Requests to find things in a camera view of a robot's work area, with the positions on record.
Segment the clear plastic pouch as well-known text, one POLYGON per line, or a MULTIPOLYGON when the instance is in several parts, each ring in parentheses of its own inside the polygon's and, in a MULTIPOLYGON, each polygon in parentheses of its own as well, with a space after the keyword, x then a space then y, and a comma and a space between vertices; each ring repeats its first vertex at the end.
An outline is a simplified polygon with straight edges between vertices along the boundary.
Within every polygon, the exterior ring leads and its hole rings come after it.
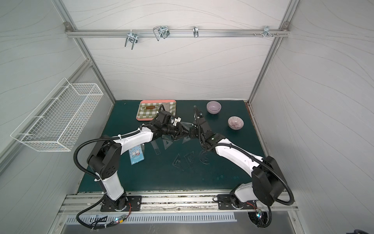
POLYGON ((191 129, 195 128, 194 124, 189 122, 181 122, 180 125, 182 128, 182 133, 187 135, 190 134, 191 129))

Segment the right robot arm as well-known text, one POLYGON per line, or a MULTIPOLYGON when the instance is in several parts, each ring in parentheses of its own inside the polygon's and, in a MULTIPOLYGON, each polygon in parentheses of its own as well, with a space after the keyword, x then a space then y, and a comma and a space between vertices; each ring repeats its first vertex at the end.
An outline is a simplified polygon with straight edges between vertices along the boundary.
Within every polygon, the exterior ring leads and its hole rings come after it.
POLYGON ((266 206, 272 206, 275 202, 287 206, 294 203, 294 195, 273 157, 262 158, 233 144, 223 135, 214 133, 203 117, 195 117, 193 124, 191 135, 199 139, 203 149, 231 161, 251 177, 251 182, 242 183, 230 192, 230 200, 235 208, 239 209, 252 200, 266 206))

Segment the clear triangle set square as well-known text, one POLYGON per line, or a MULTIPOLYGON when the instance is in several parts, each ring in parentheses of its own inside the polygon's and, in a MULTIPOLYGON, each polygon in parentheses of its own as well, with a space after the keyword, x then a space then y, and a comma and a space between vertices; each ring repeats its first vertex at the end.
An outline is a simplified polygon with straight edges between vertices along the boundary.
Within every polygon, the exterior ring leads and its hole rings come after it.
POLYGON ((182 143, 184 144, 184 143, 186 143, 186 142, 188 142, 190 140, 191 140, 191 138, 189 136, 186 136, 186 137, 183 138, 183 142, 182 143))

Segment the clear large set square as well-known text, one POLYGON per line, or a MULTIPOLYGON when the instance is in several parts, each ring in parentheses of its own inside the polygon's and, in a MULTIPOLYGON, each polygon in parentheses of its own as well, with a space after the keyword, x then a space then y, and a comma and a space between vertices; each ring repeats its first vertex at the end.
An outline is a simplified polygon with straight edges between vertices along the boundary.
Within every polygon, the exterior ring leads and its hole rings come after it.
POLYGON ((165 150, 168 149, 173 144, 173 140, 169 139, 167 136, 162 136, 162 141, 163 141, 165 150))

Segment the clear straight ruler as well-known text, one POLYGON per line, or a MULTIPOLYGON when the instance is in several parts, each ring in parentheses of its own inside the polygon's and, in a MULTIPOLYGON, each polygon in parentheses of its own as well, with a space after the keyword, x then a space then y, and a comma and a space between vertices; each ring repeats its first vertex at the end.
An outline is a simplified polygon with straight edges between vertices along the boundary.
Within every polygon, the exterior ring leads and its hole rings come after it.
POLYGON ((156 155, 161 154, 161 151, 160 151, 160 149, 158 147, 158 144, 155 140, 151 142, 151 145, 152 145, 156 155))

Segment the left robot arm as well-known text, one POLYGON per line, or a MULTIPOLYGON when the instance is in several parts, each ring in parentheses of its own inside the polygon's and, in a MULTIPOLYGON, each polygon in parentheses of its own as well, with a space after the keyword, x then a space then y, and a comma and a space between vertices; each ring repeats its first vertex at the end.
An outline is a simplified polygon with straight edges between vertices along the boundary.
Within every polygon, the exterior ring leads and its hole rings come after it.
POLYGON ((127 197, 122 187, 118 169, 120 157, 129 149, 154 141, 163 135, 178 140, 189 135, 189 129, 180 123, 181 119, 171 113, 161 110, 156 117, 146 124, 142 124, 136 131, 117 138, 97 143, 87 158, 88 166, 97 177, 104 192, 104 198, 112 203, 118 210, 126 206, 127 197))

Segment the blue ruler set package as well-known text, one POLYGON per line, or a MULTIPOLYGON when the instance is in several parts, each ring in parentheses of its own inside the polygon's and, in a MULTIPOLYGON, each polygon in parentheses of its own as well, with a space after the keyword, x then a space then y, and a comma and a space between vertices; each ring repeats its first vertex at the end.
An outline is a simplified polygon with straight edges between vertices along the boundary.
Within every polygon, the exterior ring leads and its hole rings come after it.
POLYGON ((142 144, 137 145, 135 147, 132 147, 129 149, 129 156, 131 165, 134 165, 136 163, 139 163, 144 160, 144 154, 142 149, 142 144))

